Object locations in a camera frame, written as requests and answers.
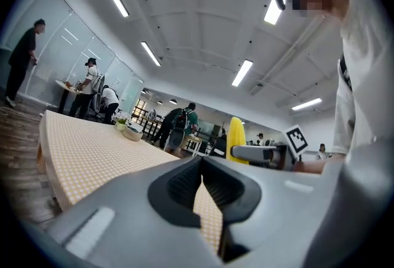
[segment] wooden floor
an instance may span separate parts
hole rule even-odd
[[[0,91],[0,107],[7,107]],[[40,120],[46,107],[17,97],[14,110]],[[46,175],[36,167],[39,121],[9,112],[0,114],[0,181],[15,214],[37,224],[42,229],[62,211],[50,194]]]

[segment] beige tablecloth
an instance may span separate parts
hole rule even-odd
[[[38,168],[48,174],[64,211],[117,176],[174,160],[177,158],[142,140],[128,140],[107,124],[50,111],[40,123]],[[202,234],[216,252],[222,213],[203,184],[196,194],[194,212],[201,216]]]

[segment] sneaker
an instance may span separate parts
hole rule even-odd
[[[15,108],[16,104],[13,100],[10,100],[8,96],[6,96],[7,103],[12,107]]]

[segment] black shirt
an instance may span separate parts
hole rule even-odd
[[[176,108],[170,111],[170,113],[165,117],[163,123],[171,124],[175,116],[182,110],[182,108]]]
[[[12,67],[20,67],[27,70],[30,62],[29,51],[36,49],[36,31],[34,28],[30,28],[20,38],[17,46],[11,54],[9,65]]]

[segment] black pants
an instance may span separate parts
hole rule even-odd
[[[153,138],[154,142],[157,142],[157,140],[160,138],[160,148],[164,148],[166,146],[167,138],[171,132],[171,129],[172,129],[171,123],[163,122],[161,124],[159,131],[156,133],[155,137]]]
[[[119,106],[118,103],[112,103],[108,105],[107,109],[105,110],[105,118],[104,118],[105,124],[111,124],[112,114],[115,112],[118,106]]]
[[[25,76],[26,70],[24,68],[11,67],[6,89],[6,96],[8,96],[10,100],[15,100],[15,96],[17,95]]]
[[[90,101],[92,100],[94,94],[79,94],[75,97],[75,100],[71,106],[70,113],[68,114],[71,117],[75,117],[76,111],[79,107],[79,118],[84,119],[87,113],[87,108],[89,107]]]

